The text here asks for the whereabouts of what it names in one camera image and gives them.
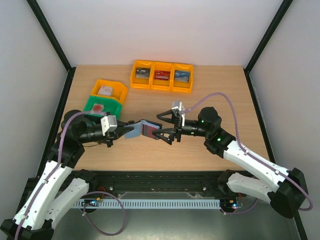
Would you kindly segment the black leather card holder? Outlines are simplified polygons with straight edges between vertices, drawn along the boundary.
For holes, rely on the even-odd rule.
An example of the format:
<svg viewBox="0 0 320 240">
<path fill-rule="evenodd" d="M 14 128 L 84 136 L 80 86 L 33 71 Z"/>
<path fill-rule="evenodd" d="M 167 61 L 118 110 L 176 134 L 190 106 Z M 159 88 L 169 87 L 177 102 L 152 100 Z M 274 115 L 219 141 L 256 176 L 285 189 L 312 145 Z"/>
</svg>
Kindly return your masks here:
<svg viewBox="0 0 320 240">
<path fill-rule="evenodd" d="M 157 126 L 160 126 L 160 129 L 162 129 L 162 126 L 163 126 L 161 123 L 153 122 L 153 121 L 146 120 L 146 119 L 141 119 L 141 120 L 135 122 L 135 124 L 127 125 L 125 127 L 134 127 L 134 133 L 135 133 L 134 138 L 137 138 L 139 136 L 143 136 L 142 135 L 143 124 L 154 125 L 154 126 L 157 125 Z"/>
</svg>

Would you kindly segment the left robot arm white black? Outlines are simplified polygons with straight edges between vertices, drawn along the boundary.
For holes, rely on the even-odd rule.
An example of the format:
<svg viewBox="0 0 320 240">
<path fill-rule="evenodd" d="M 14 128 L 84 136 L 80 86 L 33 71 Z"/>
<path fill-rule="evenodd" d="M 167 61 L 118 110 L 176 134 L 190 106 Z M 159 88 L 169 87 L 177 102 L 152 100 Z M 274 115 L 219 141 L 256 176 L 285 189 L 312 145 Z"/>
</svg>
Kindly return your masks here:
<svg viewBox="0 0 320 240">
<path fill-rule="evenodd" d="M 84 144 L 96 142 L 111 147 L 115 140 L 134 129 L 133 123 L 119 122 L 109 112 L 69 111 L 40 179 L 15 216 L 3 221 L 1 231 L 12 240 L 52 239 L 56 227 L 74 203 L 87 194 L 94 194 L 96 175 L 85 169 L 59 193 L 84 154 Z"/>
</svg>

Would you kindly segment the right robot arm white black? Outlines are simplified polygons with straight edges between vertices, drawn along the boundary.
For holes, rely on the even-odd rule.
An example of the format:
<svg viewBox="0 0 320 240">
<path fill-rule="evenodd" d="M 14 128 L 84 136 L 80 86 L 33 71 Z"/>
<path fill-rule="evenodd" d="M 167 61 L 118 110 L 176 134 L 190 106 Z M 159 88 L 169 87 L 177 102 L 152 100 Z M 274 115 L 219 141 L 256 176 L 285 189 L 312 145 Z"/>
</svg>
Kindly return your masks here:
<svg viewBox="0 0 320 240">
<path fill-rule="evenodd" d="M 252 178 L 232 170 L 220 176 L 218 191 L 229 196 L 242 193 L 262 200 L 281 216 L 292 219 L 300 210 L 308 193 L 305 176 L 298 168 L 289 170 L 259 156 L 247 147 L 241 146 L 238 138 L 221 127 L 222 119 L 214 107 L 204 107 L 196 120 L 185 118 L 180 108 L 159 113 L 159 120 L 173 124 L 172 128 L 153 132 L 157 138 L 169 145 L 178 142 L 182 135 L 204 138 L 204 146 L 213 155 L 242 167 Z"/>
</svg>

